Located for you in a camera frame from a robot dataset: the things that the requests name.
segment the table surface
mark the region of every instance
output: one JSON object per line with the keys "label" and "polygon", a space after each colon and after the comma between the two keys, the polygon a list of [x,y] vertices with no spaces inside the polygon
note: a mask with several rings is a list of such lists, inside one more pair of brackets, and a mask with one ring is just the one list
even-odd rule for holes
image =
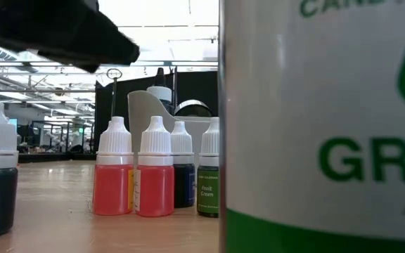
{"label": "table surface", "polygon": [[176,209],[170,216],[95,216],[94,162],[22,164],[15,222],[0,252],[204,252],[218,250],[218,219]]}

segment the desk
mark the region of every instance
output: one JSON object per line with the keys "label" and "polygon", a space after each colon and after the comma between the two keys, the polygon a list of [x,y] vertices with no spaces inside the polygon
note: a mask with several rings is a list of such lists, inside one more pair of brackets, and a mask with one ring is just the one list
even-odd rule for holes
{"label": "desk", "polygon": [[22,164],[15,223],[0,252],[217,252],[218,219],[194,207],[161,218],[94,216],[93,177],[90,161]]}

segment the red dropper bottle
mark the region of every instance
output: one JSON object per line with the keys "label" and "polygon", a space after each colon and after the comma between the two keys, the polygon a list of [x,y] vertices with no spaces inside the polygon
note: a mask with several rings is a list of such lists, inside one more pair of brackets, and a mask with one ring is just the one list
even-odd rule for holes
{"label": "red dropper bottle", "polygon": [[138,215],[158,217],[174,211],[174,168],[171,135],[161,116],[152,116],[141,134],[139,165],[135,180]]}
{"label": "red dropper bottle", "polygon": [[101,134],[95,166],[94,213],[127,214],[134,207],[134,166],[131,134],[123,117],[112,117]]}

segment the red liquid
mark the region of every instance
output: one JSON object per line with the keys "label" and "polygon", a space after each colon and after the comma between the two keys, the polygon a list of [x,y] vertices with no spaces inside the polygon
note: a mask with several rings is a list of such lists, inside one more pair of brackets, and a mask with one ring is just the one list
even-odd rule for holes
{"label": "red liquid", "polygon": [[134,207],[134,167],[96,165],[93,211],[99,215],[127,214]]}
{"label": "red liquid", "polygon": [[136,195],[140,197],[136,199],[136,213],[138,215],[159,217],[173,213],[173,166],[139,165],[137,167],[136,183],[140,185],[140,191],[136,188]]}

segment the ceiling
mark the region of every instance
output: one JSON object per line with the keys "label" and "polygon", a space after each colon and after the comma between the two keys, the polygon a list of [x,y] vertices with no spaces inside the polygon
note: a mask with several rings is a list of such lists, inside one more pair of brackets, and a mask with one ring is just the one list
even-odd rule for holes
{"label": "ceiling", "polygon": [[[139,61],[131,67],[102,66],[95,74],[49,62],[34,51],[14,53],[0,47],[0,89],[94,89],[98,80],[111,82],[106,72],[119,69],[123,79],[153,76],[159,66],[178,65],[179,71],[207,71],[217,68],[217,37],[219,0],[99,0],[100,11],[108,16],[127,37],[141,47]],[[17,61],[31,61],[26,69]],[[94,93],[24,94],[5,96],[0,100],[71,100],[85,101],[81,108],[75,104],[43,104],[48,109],[70,109],[82,115],[92,115],[88,104],[94,102]]]}

